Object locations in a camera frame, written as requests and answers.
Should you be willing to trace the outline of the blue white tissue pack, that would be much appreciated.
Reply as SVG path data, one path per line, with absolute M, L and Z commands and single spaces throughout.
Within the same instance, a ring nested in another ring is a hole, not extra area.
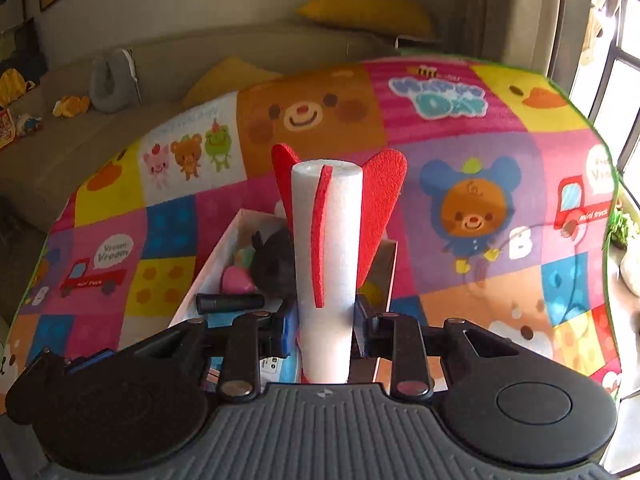
M 216 385 L 222 367 L 223 358 L 213 358 L 210 362 L 207 374 L 207 382 Z M 284 384 L 295 384 L 299 382 L 300 365 L 298 354 L 293 353 L 285 359 L 267 358 L 259 362 L 260 386 L 262 388 L 270 382 L 283 382 Z

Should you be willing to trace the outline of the pink cardboard box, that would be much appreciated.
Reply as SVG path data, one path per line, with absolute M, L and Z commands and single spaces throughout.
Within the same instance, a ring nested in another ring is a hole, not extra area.
M 220 292 L 222 272 L 232 263 L 234 253 L 250 244 L 250 237 L 256 231 L 261 232 L 263 238 L 268 238 L 272 233 L 285 226 L 286 221 L 274 214 L 249 209 L 240 210 L 207 258 L 171 323 L 178 324 L 188 318 L 198 316 L 195 296 L 199 292 L 202 294 Z M 381 240 L 366 281 L 359 289 L 376 313 L 390 310 L 396 257 L 397 243 L 394 240 Z M 293 353 L 298 354 L 299 365 L 302 364 L 299 348 L 295 348 Z

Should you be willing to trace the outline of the pink teal squishy toy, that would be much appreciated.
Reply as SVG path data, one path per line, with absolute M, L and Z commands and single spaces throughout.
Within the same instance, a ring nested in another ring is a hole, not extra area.
M 232 263 L 222 272 L 220 289 L 224 294 L 243 295 L 256 292 L 257 287 L 250 276 L 250 265 L 253 262 L 255 249 L 246 246 L 238 249 Z

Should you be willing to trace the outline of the black plush toy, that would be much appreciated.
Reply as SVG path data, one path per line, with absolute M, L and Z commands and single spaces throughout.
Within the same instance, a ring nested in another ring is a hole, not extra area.
M 250 277 L 256 288 L 271 298 L 295 296 L 295 255 L 290 230 L 277 230 L 266 240 L 256 231 L 250 241 L 254 248 Z

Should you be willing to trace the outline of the white red foam rocket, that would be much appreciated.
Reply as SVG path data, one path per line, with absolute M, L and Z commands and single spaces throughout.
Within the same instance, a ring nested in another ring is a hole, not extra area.
M 347 382 L 355 302 L 408 169 L 384 148 L 362 165 L 300 159 L 286 144 L 271 161 L 293 233 L 299 344 L 307 382 Z

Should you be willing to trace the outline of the colourful cartoon play mat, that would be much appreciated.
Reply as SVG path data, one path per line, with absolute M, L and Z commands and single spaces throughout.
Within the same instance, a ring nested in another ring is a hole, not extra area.
M 388 58 L 159 108 L 53 223 L 1 361 L 9 388 L 43 348 L 75 359 L 163 330 L 242 209 L 285 214 L 271 150 L 364 164 L 405 155 L 388 222 L 390 306 L 452 316 L 620 383 L 603 291 L 608 150 L 539 75 Z

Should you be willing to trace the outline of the grey neck pillow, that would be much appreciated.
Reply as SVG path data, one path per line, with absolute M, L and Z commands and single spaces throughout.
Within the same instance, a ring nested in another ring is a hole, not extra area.
M 134 58 L 128 49 L 117 49 L 93 61 L 89 98 L 103 114 L 119 113 L 141 103 Z

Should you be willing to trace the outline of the yellow duck plush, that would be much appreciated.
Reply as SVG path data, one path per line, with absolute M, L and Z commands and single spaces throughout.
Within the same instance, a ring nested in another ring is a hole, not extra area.
M 91 106 L 88 96 L 63 96 L 54 104 L 52 115 L 56 118 L 73 118 L 86 114 Z

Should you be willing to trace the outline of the yellow pillow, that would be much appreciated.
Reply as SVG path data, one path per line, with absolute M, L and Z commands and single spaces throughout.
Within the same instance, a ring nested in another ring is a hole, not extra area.
M 414 0 L 309 0 L 296 14 L 321 25 L 385 36 L 435 37 L 431 15 Z

